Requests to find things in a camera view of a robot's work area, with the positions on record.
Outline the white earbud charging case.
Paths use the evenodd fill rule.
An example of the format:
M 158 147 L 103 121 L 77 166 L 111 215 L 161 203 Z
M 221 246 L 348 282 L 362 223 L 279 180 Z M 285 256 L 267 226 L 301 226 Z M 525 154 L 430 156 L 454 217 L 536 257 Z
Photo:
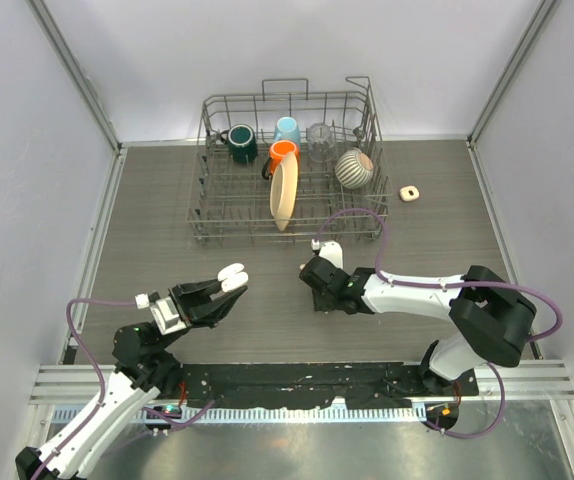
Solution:
M 221 285 L 221 291 L 223 293 L 229 293 L 246 286 L 249 276 L 245 272 L 244 265 L 237 262 L 221 269 L 217 274 L 217 280 Z

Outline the beige earbud charging case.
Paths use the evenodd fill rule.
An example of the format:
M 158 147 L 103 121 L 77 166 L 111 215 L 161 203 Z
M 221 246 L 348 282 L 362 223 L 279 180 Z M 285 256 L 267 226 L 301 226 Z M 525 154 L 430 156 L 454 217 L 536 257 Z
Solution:
M 419 196 L 419 190 L 413 185 L 402 187 L 399 190 L 399 198 L 406 203 L 416 201 Z

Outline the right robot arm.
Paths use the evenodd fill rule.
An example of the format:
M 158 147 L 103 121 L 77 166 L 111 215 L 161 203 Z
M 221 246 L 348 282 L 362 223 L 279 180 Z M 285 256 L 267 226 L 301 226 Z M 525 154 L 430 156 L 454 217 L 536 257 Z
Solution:
M 484 363 L 518 366 L 537 313 L 532 302 L 478 265 L 444 279 L 378 274 L 373 268 L 348 274 L 315 255 L 299 278 L 325 310 L 406 313 L 453 323 L 457 333 L 434 341 L 418 367 L 420 386 L 432 395 L 444 393 L 463 373 Z

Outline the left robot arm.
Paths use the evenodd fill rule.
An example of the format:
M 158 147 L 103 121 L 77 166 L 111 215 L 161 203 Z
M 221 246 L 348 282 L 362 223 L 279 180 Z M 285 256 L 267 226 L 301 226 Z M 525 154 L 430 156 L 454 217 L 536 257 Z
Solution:
M 40 447 L 26 447 L 15 459 L 20 479 L 86 479 L 132 418 L 156 398 L 172 397 L 182 367 L 167 347 L 196 328 L 214 328 L 247 291 L 248 274 L 178 284 L 165 296 L 138 294 L 128 303 L 153 319 L 119 328 L 113 339 L 114 370 L 93 369 L 98 393 L 76 417 Z

